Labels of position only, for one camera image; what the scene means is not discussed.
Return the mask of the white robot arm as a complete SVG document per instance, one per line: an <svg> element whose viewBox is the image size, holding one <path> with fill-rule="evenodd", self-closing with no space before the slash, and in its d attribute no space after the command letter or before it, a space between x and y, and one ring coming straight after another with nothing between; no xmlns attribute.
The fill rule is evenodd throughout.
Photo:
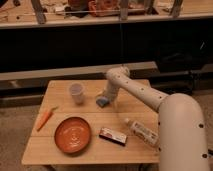
<svg viewBox="0 0 213 171"><path fill-rule="evenodd" d="M123 88L158 113L159 171L210 171L205 121L199 103L189 95L169 95L129 76L127 67L109 69L104 96L113 102Z"/></svg>

